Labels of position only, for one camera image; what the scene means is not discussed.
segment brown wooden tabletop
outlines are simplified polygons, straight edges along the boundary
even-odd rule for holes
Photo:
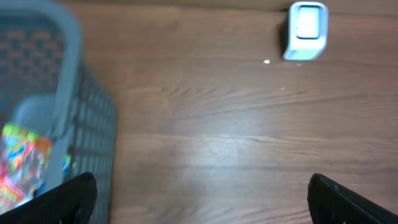
[[[286,62],[286,12],[67,6],[118,104],[111,223],[311,223],[315,172],[398,213],[389,7],[331,13],[322,56]]]

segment light blue object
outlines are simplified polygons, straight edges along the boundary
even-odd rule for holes
[[[313,60],[325,49],[328,8],[320,2],[296,2],[289,9],[286,60]]]
[[[64,181],[67,152],[76,164],[68,178],[92,172],[90,223],[107,223],[118,112],[83,60],[79,24],[54,2],[0,0],[0,46],[0,125],[6,115],[52,140],[44,191]]]

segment blue-gray plastic basket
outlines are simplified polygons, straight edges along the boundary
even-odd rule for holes
[[[107,223],[117,110],[82,58],[80,26],[55,3],[0,0],[0,124],[53,141],[45,190],[85,171],[98,198],[91,223]],[[72,155],[63,178],[65,154]]]

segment gray basket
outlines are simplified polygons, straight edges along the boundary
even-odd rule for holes
[[[50,190],[70,176],[94,173],[98,199],[91,223],[107,223],[117,111],[84,64],[76,20],[46,1],[0,0],[0,121],[33,129],[53,140],[45,180]]]

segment candy wrapper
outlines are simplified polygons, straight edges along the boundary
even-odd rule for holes
[[[44,184],[52,144],[27,129],[6,124],[0,145],[0,213],[29,201]]]

